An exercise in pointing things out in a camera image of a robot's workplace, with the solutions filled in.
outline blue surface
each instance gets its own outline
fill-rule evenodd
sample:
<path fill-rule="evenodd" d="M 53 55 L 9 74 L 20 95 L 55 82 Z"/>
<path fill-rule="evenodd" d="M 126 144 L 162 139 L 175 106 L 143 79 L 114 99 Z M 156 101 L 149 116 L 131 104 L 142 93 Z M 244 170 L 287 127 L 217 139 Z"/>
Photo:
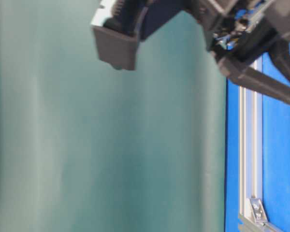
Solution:
<path fill-rule="evenodd" d="M 225 231 L 238 231 L 238 86 L 228 81 Z"/>
<path fill-rule="evenodd" d="M 290 83 L 264 55 L 263 72 Z M 290 106 L 263 97 L 263 200 L 271 223 L 290 232 Z"/>

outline gripper jaw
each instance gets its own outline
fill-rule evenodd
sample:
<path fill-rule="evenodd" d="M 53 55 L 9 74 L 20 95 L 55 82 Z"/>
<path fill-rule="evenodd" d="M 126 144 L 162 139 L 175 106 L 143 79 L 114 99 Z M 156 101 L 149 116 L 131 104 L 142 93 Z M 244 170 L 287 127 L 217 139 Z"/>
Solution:
<path fill-rule="evenodd" d="M 228 79 L 290 104 L 289 86 L 250 67 L 268 53 L 290 81 L 290 0 L 102 0 L 91 23 L 99 58 L 134 70 L 140 43 L 182 10 L 202 26 Z"/>

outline green fabric backdrop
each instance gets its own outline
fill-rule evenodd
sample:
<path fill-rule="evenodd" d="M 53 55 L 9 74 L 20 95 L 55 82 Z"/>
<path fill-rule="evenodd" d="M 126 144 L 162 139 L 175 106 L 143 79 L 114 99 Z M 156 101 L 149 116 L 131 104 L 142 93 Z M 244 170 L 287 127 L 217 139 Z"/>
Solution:
<path fill-rule="evenodd" d="M 225 78 L 185 13 L 136 72 L 98 61 L 97 0 L 0 0 L 0 232 L 221 232 Z"/>

